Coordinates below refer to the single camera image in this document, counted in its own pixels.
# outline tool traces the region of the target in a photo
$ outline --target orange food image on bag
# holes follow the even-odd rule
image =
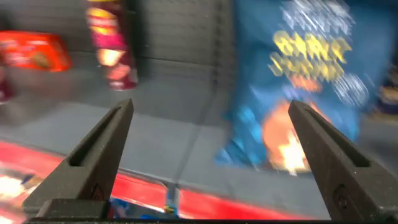
[[[54,34],[0,31],[0,51],[13,67],[61,72],[72,65],[60,37]]]
[[[315,104],[309,105],[326,118]],[[310,168],[290,120],[289,106],[288,101],[281,101],[266,117],[262,125],[262,140],[268,148],[268,159],[273,168],[287,170],[295,175],[296,172],[308,172]]]
[[[322,91],[322,85],[314,79],[295,75],[289,78],[294,88],[300,88],[309,92]]]

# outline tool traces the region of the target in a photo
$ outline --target blurred background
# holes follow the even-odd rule
[[[0,0],[1,223],[21,222],[23,199],[126,98],[135,111],[113,192],[120,216],[136,217],[134,205],[163,212],[171,191],[182,218],[330,218],[311,174],[215,162],[231,133],[234,1],[108,3]],[[380,76],[356,143],[396,175],[394,63]]]

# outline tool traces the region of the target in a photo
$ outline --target store shelf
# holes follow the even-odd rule
[[[132,98],[135,112],[121,167],[173,182],[210,100],[209,82],[152,74],[134,90],[113,91],[92,54],[72,57],[74,68],[62,73],[9,70],[20,91],[0,108],[0,136],[68,154],[108,108]]]

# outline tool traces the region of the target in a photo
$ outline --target product packaging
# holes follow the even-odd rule
[[[290,102],[307,103],[354,141],[393,56],[396,8],[368,0],[234,3],[239,73],[229,111],[233,132],[216,160],[309,172]]]
[[[100,64],[114,90],[133,88],[138,83],[137,69],[128,46],[127,19],[120,0],[88,0],[88,25]]]
[[[377,113],[398,115],[398,68],[393,66],[387,80],[380,88]]]
[[[13,67],[61,72],[72,65],[61,38],[55,34],[0,31],[0,51]]]

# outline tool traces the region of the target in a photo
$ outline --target blue snack bag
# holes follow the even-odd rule
[[[306,102],[355,140],[360,115],[376,100],[391,62],[396,8],[387,3],[235,0],[233,136],[216,160],[308,172],[287,112],[292,100]]]

